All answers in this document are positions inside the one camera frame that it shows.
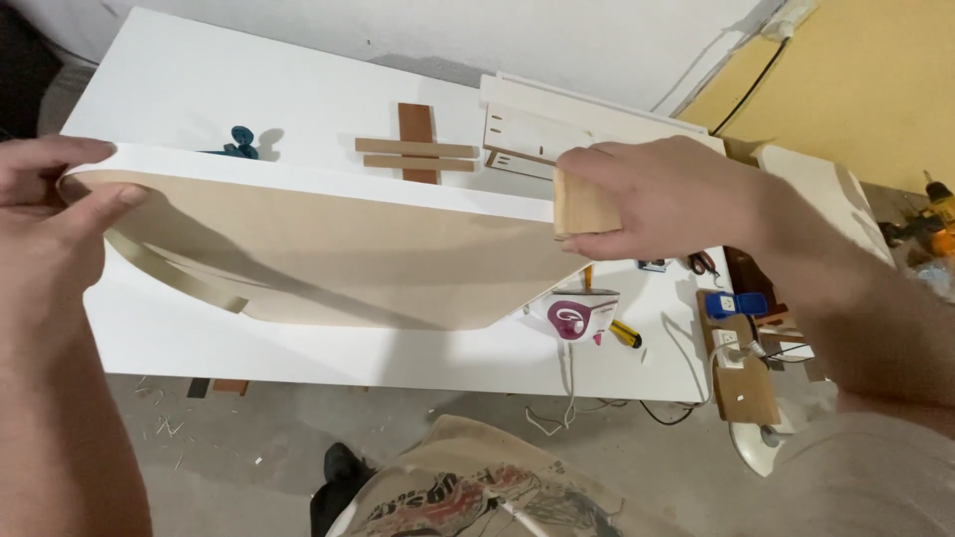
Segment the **scissors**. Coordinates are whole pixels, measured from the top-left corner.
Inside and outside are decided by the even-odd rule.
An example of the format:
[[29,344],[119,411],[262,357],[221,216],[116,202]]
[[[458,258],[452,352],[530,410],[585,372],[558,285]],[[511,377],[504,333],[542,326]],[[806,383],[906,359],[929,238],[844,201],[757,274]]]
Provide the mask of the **scissors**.
[[719,276],[719,272],[716,271],[716,264],[713,262],[713,258],[705,251],[698,251],[696,253],[690,254],[687,258],[687,265],[690,267],[690,270],[698,276],[702,276],[709,272],[713,276]]

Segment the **beige shirt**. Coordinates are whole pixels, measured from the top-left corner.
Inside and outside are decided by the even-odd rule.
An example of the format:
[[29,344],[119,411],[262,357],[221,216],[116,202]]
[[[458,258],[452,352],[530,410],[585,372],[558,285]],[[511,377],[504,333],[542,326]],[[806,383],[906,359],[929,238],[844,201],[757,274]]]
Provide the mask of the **beige shirt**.
[[[785,443],[727,535],[955,536],[955,442],[874,414]],[[329,532],[401,537],[688,535],[548,453],[442,416],[358,493]]]

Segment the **power strip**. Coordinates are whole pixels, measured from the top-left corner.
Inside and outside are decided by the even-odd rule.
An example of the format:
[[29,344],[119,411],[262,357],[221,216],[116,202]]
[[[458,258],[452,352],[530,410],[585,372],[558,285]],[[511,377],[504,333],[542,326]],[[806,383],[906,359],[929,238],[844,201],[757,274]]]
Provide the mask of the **power strip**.
[[723,347],[719,352],[716,353],[716,366],[729,369],[743,369],[742,360],[735,361],[727,359],[727,356],[730,354],[736,354],[737,356],[740,356],[739,337],[736,335],[736,331],[715,329],[712,331],[712,336],[713,345],[716,347],[720,345],[726,345],[726,347]]

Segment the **white table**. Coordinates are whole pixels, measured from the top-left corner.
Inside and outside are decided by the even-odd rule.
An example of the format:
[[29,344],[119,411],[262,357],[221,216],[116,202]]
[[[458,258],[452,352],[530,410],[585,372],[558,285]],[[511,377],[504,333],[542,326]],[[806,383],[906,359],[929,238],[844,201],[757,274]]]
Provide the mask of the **white table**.
[[[433,106],[437,141],[480,145],[477,89],[135,9],[63,134],[214,150],[241,124],[265,144],[264,159],[399,179],[362,167],[352,151],[355,137],[398,138],[397,102]],[[550,198],[544,180],[488,168],[442,173],[447,187]],[[722,249],[710,254],[725,274]],[[694,294],[712,288],[712,277],[620,261],[598,264],[594,286],[621,292],[617,318],[647,351],[613,337],[576,346],[577,395],[706,398]],[[453,333],[267,323],[167,288],[111,249],[85,298],[112,373],[566,393],[556,341],[511,320]]]

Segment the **left hand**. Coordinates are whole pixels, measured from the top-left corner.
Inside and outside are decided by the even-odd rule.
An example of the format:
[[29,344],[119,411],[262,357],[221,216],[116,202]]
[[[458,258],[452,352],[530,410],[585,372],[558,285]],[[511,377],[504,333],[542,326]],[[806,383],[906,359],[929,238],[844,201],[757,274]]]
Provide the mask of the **left hand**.
[[55,182],[67,166],[102,161],[114,150],[63,136],[0,143],[0,337],[30,337],[58,313],[82,307],[83,291],[103,271],[103,232],[148,192],[67,183],[64,195],[74,202],[67,208]]

